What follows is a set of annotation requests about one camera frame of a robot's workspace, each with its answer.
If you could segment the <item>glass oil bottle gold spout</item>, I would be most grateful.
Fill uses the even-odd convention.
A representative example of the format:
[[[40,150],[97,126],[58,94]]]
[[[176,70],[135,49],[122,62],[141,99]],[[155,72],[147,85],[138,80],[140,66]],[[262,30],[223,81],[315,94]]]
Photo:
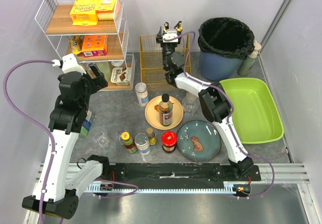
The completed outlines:
[[[174,29],[177,31],[177,36],[178,34],[182,34],[183,32],[183,26],[182,26],[182,21],[179,20],[176,25],[174,26]],[[175,42],[175,50],[176,51],[179,51],[180,49],[178,49],[178,47],[180,46],[180,44],[178,44],[178,39],[176,39],[176,42]]]

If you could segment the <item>white lid spice jar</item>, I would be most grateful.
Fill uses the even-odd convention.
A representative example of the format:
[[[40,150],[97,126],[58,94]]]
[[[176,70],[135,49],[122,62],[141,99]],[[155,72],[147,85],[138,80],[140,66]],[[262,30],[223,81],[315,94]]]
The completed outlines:
[[[135,92],[138,99],[138,103],[141,107],[146,107],[149,102],[147,86],[145,83],[139,82],[135,86]]]

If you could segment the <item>dark soy sauce bottle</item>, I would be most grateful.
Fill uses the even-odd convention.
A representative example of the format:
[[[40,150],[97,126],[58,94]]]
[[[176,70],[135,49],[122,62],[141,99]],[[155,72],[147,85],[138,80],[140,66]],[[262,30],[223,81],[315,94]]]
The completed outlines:
[[[162,100],[158,105],[159,121],[163,126],[169,126],[173,121],[173,104],[168,94],[162,95]]]

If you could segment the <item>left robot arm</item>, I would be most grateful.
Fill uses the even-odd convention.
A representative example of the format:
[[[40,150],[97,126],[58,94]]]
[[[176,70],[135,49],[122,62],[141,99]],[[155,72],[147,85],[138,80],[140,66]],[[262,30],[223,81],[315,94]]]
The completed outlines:
[[[87,117],[90,96],[108,86],[99,68],[94,63],[89,66],[96,76],[94,79],[83,69],[58,77],[60,95],[50,114],[46,158],[36,189],[22,201],[25,209],[71,219],[87,187],[107,172],[108,158],[91,155],[79,172],[66,180],[71,153]]]

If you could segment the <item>chobani yogurt tub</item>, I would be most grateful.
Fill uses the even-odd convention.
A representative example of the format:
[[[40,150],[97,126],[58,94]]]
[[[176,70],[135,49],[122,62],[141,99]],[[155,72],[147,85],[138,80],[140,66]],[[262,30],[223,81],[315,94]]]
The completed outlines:
[[[111,74],[111,83],[118,86],[129,85],[131,75],[130,67],[115,67]]]

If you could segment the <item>orange cardboard box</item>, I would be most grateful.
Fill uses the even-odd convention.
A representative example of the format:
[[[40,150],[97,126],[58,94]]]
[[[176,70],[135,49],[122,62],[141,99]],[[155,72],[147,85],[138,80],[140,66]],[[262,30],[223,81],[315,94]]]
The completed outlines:
[[[105,56],[108,53],[108,35],[85,35],[82,45],[84,57]]]

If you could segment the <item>white lid container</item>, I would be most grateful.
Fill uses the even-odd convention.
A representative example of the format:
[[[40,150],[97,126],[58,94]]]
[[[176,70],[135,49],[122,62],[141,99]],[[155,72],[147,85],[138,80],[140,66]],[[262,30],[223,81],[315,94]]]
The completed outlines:
[[[123,65],[124,61],[123,60],[112,60],[111,65],[114,67],[121,67]]]

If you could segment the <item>blue green sponge pack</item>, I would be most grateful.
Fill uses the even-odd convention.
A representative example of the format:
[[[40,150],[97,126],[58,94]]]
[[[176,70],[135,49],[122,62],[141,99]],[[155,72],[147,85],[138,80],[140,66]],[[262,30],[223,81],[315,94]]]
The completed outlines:
[[[82,136],[88,135],[88,133],[91,129],[92,123],[94,121],[94,118],[95,118],[95,114],[92,113],[90,110],[87,110],[87,116],[86,116],[85,120],[83,121],[81,130],[80,130],[80,134]]]

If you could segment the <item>yellow snack box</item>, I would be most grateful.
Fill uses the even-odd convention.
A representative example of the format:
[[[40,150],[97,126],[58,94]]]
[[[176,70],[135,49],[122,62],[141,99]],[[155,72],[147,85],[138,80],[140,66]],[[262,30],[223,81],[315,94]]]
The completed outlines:
[[[96,5],[99,0],[75,0],[70,11],[73,26],[96,26],[98,16]]]

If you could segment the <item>yellow sponge pack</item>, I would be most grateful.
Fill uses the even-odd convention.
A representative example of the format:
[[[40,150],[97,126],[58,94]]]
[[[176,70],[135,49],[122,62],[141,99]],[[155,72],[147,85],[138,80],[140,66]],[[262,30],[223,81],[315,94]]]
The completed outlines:
[[[98,19],[100,21],[113,20],[116,4],[117,0],[99,0],[95,6]]]

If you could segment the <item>clear glass cup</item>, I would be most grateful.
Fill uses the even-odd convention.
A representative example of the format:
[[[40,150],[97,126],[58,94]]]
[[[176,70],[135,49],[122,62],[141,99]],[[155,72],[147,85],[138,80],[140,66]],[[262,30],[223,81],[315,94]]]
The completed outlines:
[[[193,116],[199,107],[199,98],[195,95],[187,94],[182,100],[182,106],[185,115]]]

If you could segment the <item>grey green pump bottle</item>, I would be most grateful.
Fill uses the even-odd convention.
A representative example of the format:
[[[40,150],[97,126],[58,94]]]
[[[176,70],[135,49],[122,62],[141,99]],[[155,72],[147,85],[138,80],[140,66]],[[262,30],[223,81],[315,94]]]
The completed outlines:
[[[257,58],[261,48],[262,48],[261,44],[255,40],[253,52],[250,55],[248,55],[245,60],[242,61],[242,63],[240,64],[237,70],[237,73],[239,76],[246,77],[250,73],[255,63],[255,59]]]

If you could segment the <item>small yellow spice bottle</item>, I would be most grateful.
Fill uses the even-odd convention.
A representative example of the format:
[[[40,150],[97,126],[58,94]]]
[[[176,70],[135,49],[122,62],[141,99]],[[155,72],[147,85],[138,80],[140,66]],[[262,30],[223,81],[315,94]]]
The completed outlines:
[[[149,140],[149,144],[151,146],[153,145],[156,145],[156,137],[155,137],[155,133],[154,133],[154,130],[149,127],[147,130],[146,130],[146,135],[148,137],[148,140]]]

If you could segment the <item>blue ceramic plate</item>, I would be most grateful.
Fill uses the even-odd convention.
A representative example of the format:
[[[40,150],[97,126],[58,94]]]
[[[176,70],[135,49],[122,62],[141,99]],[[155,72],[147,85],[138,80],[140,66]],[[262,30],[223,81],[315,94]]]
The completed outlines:
[[[194,151],[190,138],[198,137],[204,151]],[[217,130],[208,122],[193,120],[185,123],[177,132],[177,148],[188,160],[203,163],[212,160],[220,151],[220,136]]]

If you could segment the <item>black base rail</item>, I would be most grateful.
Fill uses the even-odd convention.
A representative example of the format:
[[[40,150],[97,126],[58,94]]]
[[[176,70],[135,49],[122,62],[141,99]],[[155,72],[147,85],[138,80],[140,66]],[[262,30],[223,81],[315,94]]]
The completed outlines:
[[[140,190],[217,189],[225,181],[261,181],[258,166],[239,174],[230,165],[215,163],[116,163],[104,167],[100,178],[133,184]]]

